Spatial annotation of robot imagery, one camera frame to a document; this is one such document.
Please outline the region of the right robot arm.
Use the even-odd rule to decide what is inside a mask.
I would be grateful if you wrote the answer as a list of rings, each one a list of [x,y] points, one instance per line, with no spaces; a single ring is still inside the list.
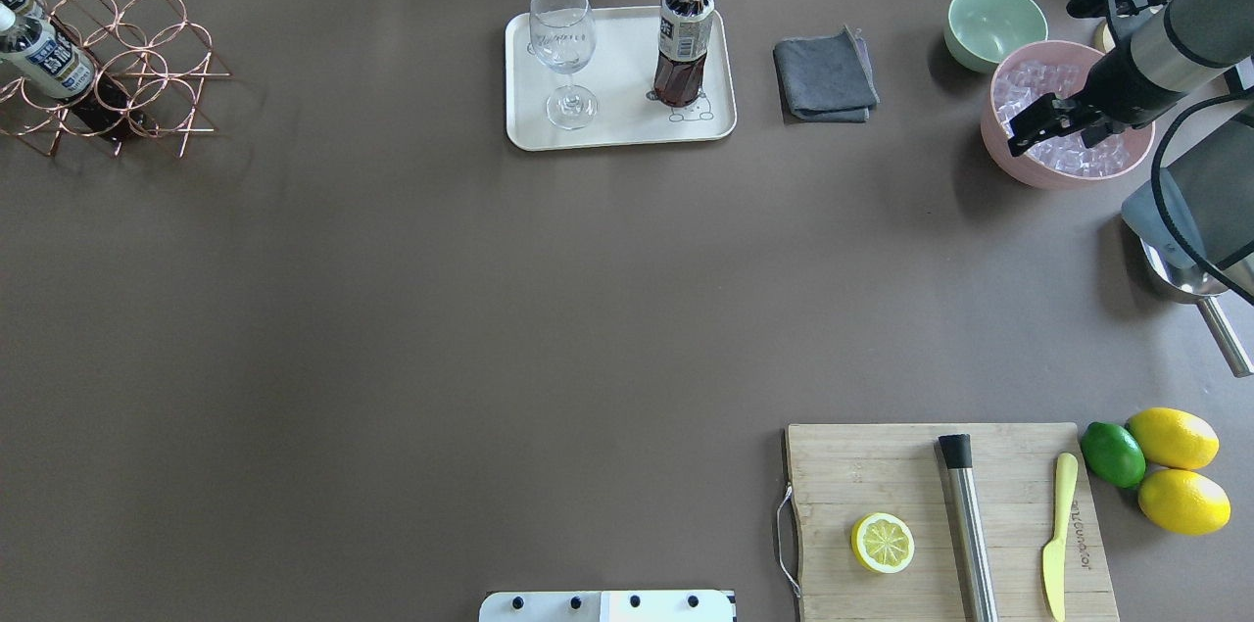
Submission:
[[[1048,92],[1009,122],[1021,157],[1052,137],[1085,145],[1142,129],[1251,56],[1251,0],[1070,0],[1105,18],[1114,46],[1075,94]],[[1154,152],[1151,199],[1169,252],[1251,300],[1251,90],[1183,109]]]

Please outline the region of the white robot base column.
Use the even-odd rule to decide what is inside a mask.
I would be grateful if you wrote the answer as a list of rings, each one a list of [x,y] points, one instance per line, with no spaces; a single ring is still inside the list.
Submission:
[[[479,621],[736,621],[731,591],[636,588],[507,591],[487,594]]]

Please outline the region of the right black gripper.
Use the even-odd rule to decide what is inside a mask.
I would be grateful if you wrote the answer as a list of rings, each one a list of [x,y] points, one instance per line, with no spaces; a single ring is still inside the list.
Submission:
[[[1070,0],[1071,18],[1104,18],[1114,46],[1093,64],[1083,90],[1075,97],[1047,92],[1007,123],[1012,157],[1035,159],[1116,159],[1124,157],[1124,135],[1100,139],[1104,129],[1146,125],[1183,99],[1151,82],[1132,56],[1132,36],[1170,0]],[[1097,129],[1091,125],[1091,109]]]

